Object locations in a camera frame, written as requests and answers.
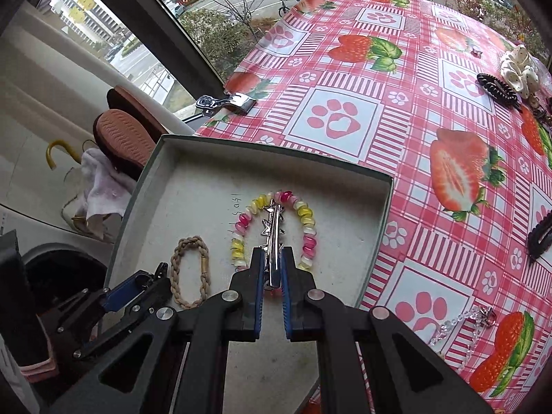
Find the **pink bead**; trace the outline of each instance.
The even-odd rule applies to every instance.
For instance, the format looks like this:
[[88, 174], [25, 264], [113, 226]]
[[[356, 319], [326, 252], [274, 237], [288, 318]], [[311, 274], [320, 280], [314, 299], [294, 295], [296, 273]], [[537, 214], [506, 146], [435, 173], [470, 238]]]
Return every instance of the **pink bead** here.
[[246, 227], [241, 223], [241, 221], [238, 221], [236, 222], [236, 224], [234, 224], [234, 227], [236, 228], [236, 230], [241, 233], [242, 235], [245, 235], [247, 233], [247, 229]]
[[243, 224], [245, 227], [247, 227], [249, 225], [249, 218], [245, 215], [245, 214], [241, 214], [239, 216], [239, 221], [241, 222], [241, 224]]
[[288, 199], [289, 199], [290, 197], [292, 197], [292, 196], [293, 196], [293, 193], [292, 193], [292, 192], [290, 192], [290, 191], [285, 191], [285, 192], [283, 192], [282, 195], [280, 196], [280, 200], [281, 200], [283, 203], [286, 203], [286, 202], [288, 202]]
[[303, 245], [313, 249], [316, 246], [316, 240], [312, 237], [308, 237], [307, 235], [305, 235], [303, 236]]
[[311, 249], [310, 247], [303, 246], [303, 254], [305, 254], [305, 256], [308, 258], [314, 258], [314, 256], [316, 255], [316, 252], [314, 251], [314, 249]]

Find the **beaded bracelet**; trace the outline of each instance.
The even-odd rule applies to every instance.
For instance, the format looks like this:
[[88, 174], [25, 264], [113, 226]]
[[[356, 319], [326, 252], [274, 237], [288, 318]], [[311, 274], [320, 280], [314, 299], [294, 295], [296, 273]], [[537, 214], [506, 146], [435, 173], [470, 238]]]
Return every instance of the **beaded bracelet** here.
[[315, 220], [313, 218], [313, 210], [308, 208], [306, 202], [294, 196], [290, 191], [261, 194], [258, 198], [251, 201], [251, 205], [246, 207], [245, 212], [239, 215], [238, 222], [234, 225], [235, 230], [232, 233], [232, 243], [230, 246], [233, 265], [239, 270], [248, 267], [244, 256], [244, 236], [247, 233], [247, 228], [253, 217], [257, 216], [263, 208], [269, 206], [272, 199], [274, 199], [277, 204], [281, 204], [284, 207], [292, 207], [299, 215], [301, 223], [303, 224], [304, 235], [303, 254], [297, 267], [305, 271], [310, 271], [313, 267], [314, 256], [316, 255], [316, 228], [314, 227]]

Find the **checkered pattern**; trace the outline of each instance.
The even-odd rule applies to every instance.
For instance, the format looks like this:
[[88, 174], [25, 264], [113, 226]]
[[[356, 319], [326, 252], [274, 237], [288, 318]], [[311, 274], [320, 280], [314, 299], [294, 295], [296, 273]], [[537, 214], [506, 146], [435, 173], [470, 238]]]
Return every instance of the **checkered pattern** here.
[[[470, 304], [492, 306], [499, 323], [508, 313], [528, 311], [535, 336], [524, 364], [499, 397], [489, 397], [492, 389], [482, 394], [493, 407], [510, 412], [528, 390], [525, 383], [544, 347], [536, 344], [552, 325], [552, 265], [523, 269], [526, 235], [535, 224], [533, 189], [550, 199], [552, 171], [525, 140], [519, 114], [498, 106], [474, 84], [477, 73], [499, 73], [503, 40], [481, 23], [424, 0], [409, 0], [404, 8], [393, 0], [325, 1], [336, 8], [311, 13], [292, 8], [237, 68], [257, 76], [240, 91], [254, 93], [255, 82], [270, 80], [255, 108], [203, 127], [198, 135], [305, 150], [392, 175], [387, 227], [394, 223], [394, 235], [405, 237], [393, 242], [384, 237], [361, 307], [376, 305], [395, 269], [409, 262], [471, 291]], [[332, 59], [328, 51], [346, 35], [396, 45], [402, 51], [396, 69], [372, 70], [373, 58]], [[463, 36], [484, 51], [482, 58], [470, 54]], [[430, 145], [438, 128], [475, 132], [504, 158], [506, 181], [497, 188], [483, 184], [489, 207], [466, 222], [444, 213], [432, 189]], [[517, 267], [518, 259], [523, 267]], [[492, 353], [495, 331], [486, 330], [477, 343], [461, 373], [466, 380]], [[452, 367], [463, 362], [472, 332], [466, 323], [447, 340], [442, 352]]]

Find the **black hair clip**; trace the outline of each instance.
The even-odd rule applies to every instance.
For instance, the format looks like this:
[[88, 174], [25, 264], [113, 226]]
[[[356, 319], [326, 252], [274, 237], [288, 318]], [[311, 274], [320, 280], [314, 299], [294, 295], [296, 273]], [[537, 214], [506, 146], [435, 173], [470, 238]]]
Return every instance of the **black hair clip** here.
[[517, 99], [517, 94], [504, 81], [495, 78], [491, 74], [479, 73], [477, 82], [481, 85], [492, 98], [503, 106], [513, 106], [517, 110], [521, 110]]
[[527, 236], [529, 264], [536, 262], [536, 259], [548, 250], [550, 244], [552, 244], [552, 211], [549, 211]]

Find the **white bead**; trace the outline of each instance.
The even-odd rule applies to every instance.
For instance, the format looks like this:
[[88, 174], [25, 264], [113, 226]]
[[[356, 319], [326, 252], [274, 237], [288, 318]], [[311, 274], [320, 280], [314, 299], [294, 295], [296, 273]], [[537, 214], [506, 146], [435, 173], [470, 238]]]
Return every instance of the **white bead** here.
[[300, 200], [300, 199], [297, 199], [295, 201], [295, 203], [293, 204], [293, 208], [295, 210], [299, 210], [299, 208], [305, 207], [305, 206], [306, 206], [306, 203], [304, 201]]
[[301, 262], [303, 263], [303, 266], [306, 268], [310, 269], [313, 267], [313, 261], [304, 255], [301, 256]]
[[305, 224], [303, 226], [303, 233], [309, 233], [310, 235], [316, 235], [316, 229], [312, 224]]

